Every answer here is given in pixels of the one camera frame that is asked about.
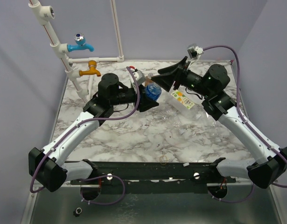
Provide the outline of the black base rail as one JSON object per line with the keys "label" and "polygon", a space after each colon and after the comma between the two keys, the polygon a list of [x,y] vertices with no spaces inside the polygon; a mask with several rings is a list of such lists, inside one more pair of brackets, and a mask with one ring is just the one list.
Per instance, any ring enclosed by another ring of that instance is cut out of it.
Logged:
{"label": "black base rail", "polygon": [[216,169],[217,163],[169,162],[95,162],[91,181],[80,178],[71,181],[86,193],[100,189],[103,194],[166,194],[207,193],[208,185],[235,183],[235,179],[223,177]]}

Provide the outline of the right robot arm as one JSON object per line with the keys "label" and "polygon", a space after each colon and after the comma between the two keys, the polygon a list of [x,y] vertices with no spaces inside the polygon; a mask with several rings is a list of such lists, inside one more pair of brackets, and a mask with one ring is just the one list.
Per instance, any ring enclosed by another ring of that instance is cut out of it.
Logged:
{"label": "right robot arm", "polygon": [[221,182],[227,176],[240,177],[266,189],[286,171],[287,147],[281,148],[269,140],[242,114],[238,102],[224,91],[230,82],[224,66],[213,64],[200,76],[189,69],[187,57],[184,57],[172,66],[159,69],[152,81],[165,91],[184,86],[202,95],[204,110],[228,128],[251,153],[252,159],[249,160],[218,159],[216,167],[208,172],[212,182]]}

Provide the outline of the yellow rubber band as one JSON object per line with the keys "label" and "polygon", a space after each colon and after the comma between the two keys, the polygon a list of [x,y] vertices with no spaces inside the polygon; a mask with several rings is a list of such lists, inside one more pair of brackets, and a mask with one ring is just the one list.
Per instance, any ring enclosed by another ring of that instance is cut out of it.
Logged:
{"label": "yellow rubber band", "polygon": [[167,156],[165,156],[165,155],[160,156],[160,157],[159,157],[159,162],[160,162],[161,164],[166,164],[166,163],[168,162]]}

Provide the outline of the small black white knob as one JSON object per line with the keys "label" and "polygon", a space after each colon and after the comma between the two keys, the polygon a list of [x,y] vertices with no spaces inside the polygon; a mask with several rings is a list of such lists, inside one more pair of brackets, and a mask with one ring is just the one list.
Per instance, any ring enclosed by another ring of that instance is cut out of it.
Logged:
{"label": "small black white knob", "polygon": [[83,211],[83,210],[82,210],[80,207],[78,207],[78,208],[76,208],[76,209],[73,211],[73,215],[74,215],[75,217],[79,217],[79,216],[81,215],[82,211]]}

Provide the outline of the golden energy drink bottle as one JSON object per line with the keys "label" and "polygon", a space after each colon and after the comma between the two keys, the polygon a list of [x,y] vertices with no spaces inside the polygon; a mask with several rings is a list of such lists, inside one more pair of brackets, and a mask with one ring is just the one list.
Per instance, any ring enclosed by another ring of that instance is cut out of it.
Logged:
{"label": "golden energy drink bottle", "polygon": [[149,84],[153,83],[152,78],[153,77],[153,73],[148,73],[145,76],[145,82],[144,82],[144,86],[147,87]]}

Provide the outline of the blue label water bottle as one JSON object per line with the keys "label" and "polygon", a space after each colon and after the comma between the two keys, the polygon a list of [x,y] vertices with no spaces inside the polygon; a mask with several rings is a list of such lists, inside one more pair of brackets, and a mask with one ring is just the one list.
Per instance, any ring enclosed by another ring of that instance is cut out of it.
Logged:
{"label": "blue label water bottle", "polygon": [[157,101],[158,98],[161,95],[161,87],[156,84],[156,83],[149,83],[146,87],[145,87],[145,94],[146,96],[153,100],[153,101]]}

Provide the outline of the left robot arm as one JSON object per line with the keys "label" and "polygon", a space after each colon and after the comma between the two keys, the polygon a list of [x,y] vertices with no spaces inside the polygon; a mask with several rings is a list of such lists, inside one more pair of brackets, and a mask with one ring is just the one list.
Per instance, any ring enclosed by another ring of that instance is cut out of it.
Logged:
{"label": "left robot arm", "polygon": [[145,112],[159,104],[146,96],[145,76],[140,70],[128,67],[131,86],[122,84],[116,74],[107,73],[98,83],[98,91],[83,107],[77,119],[54,141],[42,149],[33,148],[28,154],[28,170],[32,183],[38,181],[50,192],[63,183],[83,180],[93,184],[97,180],[97,166],[89,160],[66,163],[68,156],[80,142],[98,129],[105,121],[112,120],[116,105],[134,104],[136,111]]}

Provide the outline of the orange faucet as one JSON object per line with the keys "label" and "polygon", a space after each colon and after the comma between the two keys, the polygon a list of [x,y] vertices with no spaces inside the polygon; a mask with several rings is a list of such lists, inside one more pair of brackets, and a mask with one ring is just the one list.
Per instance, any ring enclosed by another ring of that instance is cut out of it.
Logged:
{"label": "orange faucet", "polygon": [[94,60],[90,60],[88,62],[88,70],[80,70],[79,71],[79,76],[91,76],[91,75],[96,75],[97,77],[102,76],[101,73],[97,70],[97,62]]}

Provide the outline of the orange label clear bottle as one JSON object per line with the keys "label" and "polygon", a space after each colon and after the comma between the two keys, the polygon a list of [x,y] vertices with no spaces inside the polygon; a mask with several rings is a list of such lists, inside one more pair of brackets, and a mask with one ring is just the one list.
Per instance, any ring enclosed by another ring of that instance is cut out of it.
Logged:
{"label": "orange label clear bottle", "polygon": [[179,90],[169,92],[168,103],[188,119],[200,119],[202,114],[198,106]]}

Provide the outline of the blue faucet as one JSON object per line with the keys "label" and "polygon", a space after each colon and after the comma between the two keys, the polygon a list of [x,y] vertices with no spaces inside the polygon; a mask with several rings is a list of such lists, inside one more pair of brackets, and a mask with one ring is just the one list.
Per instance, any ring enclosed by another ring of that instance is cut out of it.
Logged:
{"label": "blue faucet", "polygon": [[76,51],[76,50],[89,50],[90,52],[94,51],[94,47],[88,43],[86,43],[86,39],[84,34],[77,33],[74,36],[74,40],[76,42],[76,45],[67,45],[68,52]]}

